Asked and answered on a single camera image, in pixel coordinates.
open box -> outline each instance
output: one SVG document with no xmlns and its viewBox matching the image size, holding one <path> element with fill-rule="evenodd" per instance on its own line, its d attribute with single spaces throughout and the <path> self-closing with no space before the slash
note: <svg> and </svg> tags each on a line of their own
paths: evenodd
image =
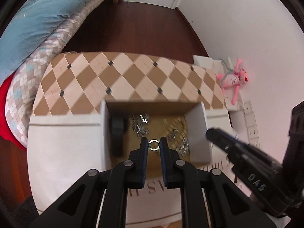
<svg viewBox="0 0 304 228">
<path fill-rule="evenodd" d="M 212 160 L 211 145 L 206 139 L 206 130 L 208 128 L 206 111 L 203 103 L 200 102 L 117 102 L 102 101 L 101 103 L 101 147 L 109 149 L 110 139 L 108 131 L 108 119 L 111 114 L 119 114 L 123 116 L 148 114 L 150 124 L 148 125 L 149 134 L 146 136 L 148 140 L 159 140 L 165 126 L 161 120 L 164 118 L 168 124 L 175 118 L 185 118 L 187 123 L 187 137 L 189 142 L 189 156 L 184 157 L 186 161 L 193 164 L 209 164 Z M 140 138 L 138 138 L 129 125 L 127 132 L 123 138 L 124 153 L 122 157 L 111 158 L 111 162 L 107 162 L 108 167 L 113 167 L 117 163 L 126 160 L 132 150 L 138 149 Z M 159 151 L 148 150 L 147 177 L 161 175 L 161 161 Z"/>
</svg>

metal parts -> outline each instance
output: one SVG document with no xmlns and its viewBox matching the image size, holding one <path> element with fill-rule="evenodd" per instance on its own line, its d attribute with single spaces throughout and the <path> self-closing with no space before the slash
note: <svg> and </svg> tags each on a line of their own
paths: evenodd
<svg viewBox="0 0 304 228">
<path fill-rule="evenodd" d="M 181 160 L 181 159 L 177 160 L 175 163 L 176 163 L 178 166 L 183 166 L 183 165 L 186 164 L 186 162 L 183 161 L 183 160 Z"/>
<path fill-rule="evenodd" d="M 149 124 L 150 118 L 147 114 L 132 116 L 132 128 L 138 138 L 144 137 L 149 133 L 149 130 L 145 128 L 146 124 Z"/>
<path fill-rule="evenodd" d="M 124 166 L 131 166 L 133 165 L 133 161 L 132 160 L 125 160 L 124 161 Z"/>
<path fill-rule="evenodd" d="M 181 157 L 186 157 L 189 154 L 188 138 L 183 137 L 181 143 L 176 146 L 176 150 Z"/>
<path fill-rule="evenodd" d="M 95 169 L 90 169 L 90 170 L 88 171 L 88 175 L 91 176 L 91 177 L 97 175 L 97 173 L 98 173 L 98 171 L 95 170 Z"/>
<path fill-rule="evenodd" d="M 151 143 L 152 142 L 156 142 L 157 143 L 157 148 L 152 148 L 150 145 L 151 145 Z M 151 140 L 151 141 L 149 141 L 149 143 L 148 143 L 148 148 L 151 150 L 151 151 L 157 151 L 158 149 L 159 149 L 159 141 L 158 140 Z"/>
<path fill-rule="evenodd" d="M 216 169 L 216 168 L 215 168 L 215 169 L 212 169 L 211 172 L 212 172 L 213 175 L 216 175 L 216 176 L 219 176 L 219 175 L 221 174 L 221 170 Z"/>
<path fill-rule="evenodd" d="M 178 133 L 178 128 L 176 127 L 172 128 L 172 130 L 167 135 L 167 139 L 169 141 L 174 140 L 177 133 Z"/>
</svg>

cardboard box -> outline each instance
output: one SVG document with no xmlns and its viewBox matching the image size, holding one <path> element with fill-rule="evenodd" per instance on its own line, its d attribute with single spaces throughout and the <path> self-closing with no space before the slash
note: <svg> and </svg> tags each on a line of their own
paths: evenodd
<svg viewBox="0 0 304 228">
<path fill-rule="evenodd" d="M 206 139 L 206 130 L 208 128 L 206 111 L 203 103 L 196 102 L 117 102 L 117 101 L 103 101 L 101 104 L 101 117 L 104 119 L 101 128 L 102 147 L 109 147 L 109 132 L 108 132 L 108 118 L 109 114 L 119 114 L 124 116 L 148 114 L 151 121 L 161 120 L 163 118 L 173 120 L 176 117 L 184 116 L 188 126 L 188 140 L 190 157 L 187 161 L 193 164 L 209 164 L 212 160 L 211 145 Z M 150 129 L 147 138 L 154 133 Z M 121 158 L 112 158 L 112 166 L 127 159 L 130 151 L 139 148 L 140 138 L 137 138 L 132 128 L 129 128 L 124 136 L 124 156 Z M 159 151 L 148 151 L 148 166 L 147 177 L 153 177 L 161 174 L 161 164 Z"/>
</svg>

wall socket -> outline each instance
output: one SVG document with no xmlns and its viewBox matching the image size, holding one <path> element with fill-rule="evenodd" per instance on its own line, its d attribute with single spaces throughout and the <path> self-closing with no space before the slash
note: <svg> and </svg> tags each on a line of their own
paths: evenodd
<svg viewBox="0 0 304 228">
<path fill-rule="evenodd" d="M 257 126 L 256 126 L 257 124 L 255 121 L 253 108 L 250 101 L 244 103 L 244 114 L 245 114 L 245 122 L 247 127 L 249 143 L 259 148 L 260 142 L 259 142 L 259 135 L 257 132 Z"/>
<path fill-rule="evenodd" d="M 253 138 L 253 139 L 249 140 L 249 143 L 258 148 L 260 147 L 259 138 Z"/>
<path fill-rule="evenodd" d="M 253 139 L 255 137 L 258 137 L 258 135 L 257 135 L 257 127 L 256 126 L 248 128 L 248 137 L 249 137 L 249 139 Z"/>
</svg>

white wall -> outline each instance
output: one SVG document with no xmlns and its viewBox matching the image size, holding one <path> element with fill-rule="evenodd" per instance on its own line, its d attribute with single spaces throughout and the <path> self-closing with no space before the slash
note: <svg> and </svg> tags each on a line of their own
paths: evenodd
<svg viewBox="0 0 304 228">
<path fill-rule="evenodd" d="M 282 160 L 291 109 L 304 100 L 304 34 L 279 0 L 180 0 L 207 53 L 241 58 L 261 148 Z"/>
</svg>

